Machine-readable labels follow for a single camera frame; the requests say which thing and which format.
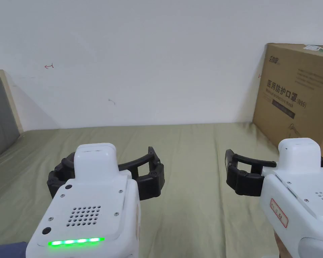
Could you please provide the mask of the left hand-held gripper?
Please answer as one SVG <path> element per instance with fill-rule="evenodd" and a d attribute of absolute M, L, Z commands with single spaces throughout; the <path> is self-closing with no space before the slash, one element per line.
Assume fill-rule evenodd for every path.
<path fill-rule="evenodd" d="M 149 173 L 140 176 L 145 164 Z M 164 183 L 164 165 L 151 146 L 143 157 L 118 165 L 114 145 L 80 145 L 48 174 L 53 199 L 26 257 L 137 258 L 140 200 L 159 197 Z"/>

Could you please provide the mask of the person's right hand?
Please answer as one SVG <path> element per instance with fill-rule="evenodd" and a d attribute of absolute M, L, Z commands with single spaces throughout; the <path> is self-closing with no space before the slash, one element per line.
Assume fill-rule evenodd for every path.
<path fill-rule="evenodd" d="M 279 236 L 274 232 L 275 241 L 279 250 L 279 258 L 288 258 L 289 253 Z"/>

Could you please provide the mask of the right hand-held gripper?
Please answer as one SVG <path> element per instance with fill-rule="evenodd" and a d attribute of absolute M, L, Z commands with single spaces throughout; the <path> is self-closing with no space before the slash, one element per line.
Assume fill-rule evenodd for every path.
<path fill-rule="evenodd" d="M 261 208 L 293 258 L 323 258 L 323 157 L 310 138 L 284 139 L 279 161 L 225 152 L 226 183 L 237 195 L 260 196 Z M 250 172 L 238 163 L 251 166 Z"/>

